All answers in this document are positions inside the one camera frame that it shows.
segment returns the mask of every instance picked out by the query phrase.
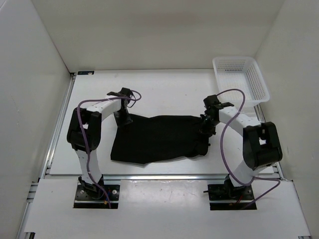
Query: white wall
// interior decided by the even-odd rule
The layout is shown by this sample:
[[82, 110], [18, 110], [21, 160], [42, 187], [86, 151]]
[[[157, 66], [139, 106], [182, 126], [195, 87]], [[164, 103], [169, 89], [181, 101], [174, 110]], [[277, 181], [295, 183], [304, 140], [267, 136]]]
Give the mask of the white wall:
[[284, 174], [293, 179], [314, 238], [319, 238], [319, 1], [286, 0], [256, 56], [278, 128]]
[[212, 68], [254, 56], [284, 0], [32, 0], [68, 69]]
[[70, 76], [31, 1], [0, 6], [0, 238], [11, 239]]

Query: perforated basket bottom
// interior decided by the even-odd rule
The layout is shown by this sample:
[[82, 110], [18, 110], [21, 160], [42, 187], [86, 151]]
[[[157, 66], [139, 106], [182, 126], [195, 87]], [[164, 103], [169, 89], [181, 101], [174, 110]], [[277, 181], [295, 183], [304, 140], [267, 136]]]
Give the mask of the perforated basket bottom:
[[[246, 96], [246, 100], [253, 100], [251, 97], [250, 88], [247, 85], [246, 77], [243, 72], [237, 73], [218, 73], [220, 79], [221, 91], [237, 88], [241, 89]], [[227, 101], [242, 101], [243, 96], [240, 92], [232, 91], [221, 95], [221, 97]]]

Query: laundry basket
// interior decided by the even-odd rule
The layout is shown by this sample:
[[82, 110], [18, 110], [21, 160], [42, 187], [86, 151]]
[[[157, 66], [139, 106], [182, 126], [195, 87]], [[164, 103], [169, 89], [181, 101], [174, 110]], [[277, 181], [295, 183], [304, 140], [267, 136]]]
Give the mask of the laundry basket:
[[[215, 57], [213, 66], [219, 91], [232, 88], [242, 90], [246, 96], [245, 108], [269, 100], [268, 89], [254, 58]], [[230, 91], [220, 97], [223, 102], [233, 103], [237, 108], [243, 99], [242, 94], [238, 91]]]

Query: black fabric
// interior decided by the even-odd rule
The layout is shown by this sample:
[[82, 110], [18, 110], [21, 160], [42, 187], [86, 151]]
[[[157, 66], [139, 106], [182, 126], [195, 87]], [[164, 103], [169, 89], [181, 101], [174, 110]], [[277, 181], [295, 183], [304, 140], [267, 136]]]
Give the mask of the black fabric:
[[130, 116], [133, 122], [117, 129], [111, 160], [146, 164], [208, 151], [208, 137], [199, 133], [199, 117]]

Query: white basket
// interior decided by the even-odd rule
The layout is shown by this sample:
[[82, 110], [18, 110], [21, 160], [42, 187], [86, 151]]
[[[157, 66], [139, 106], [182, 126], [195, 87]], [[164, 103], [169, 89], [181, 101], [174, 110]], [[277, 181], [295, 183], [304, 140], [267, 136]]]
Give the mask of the white basket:
[[[254, 58], [215, 57], [213, 66], [219, 91], [232, 88], [242, 90], [246, 96], [245, 108], [269, 100], [267, 86]], [[224, 102], [233, 103], [237, 108], [243, 99], [242, 94], [237, 91], [224, 93], [220, 97]]]

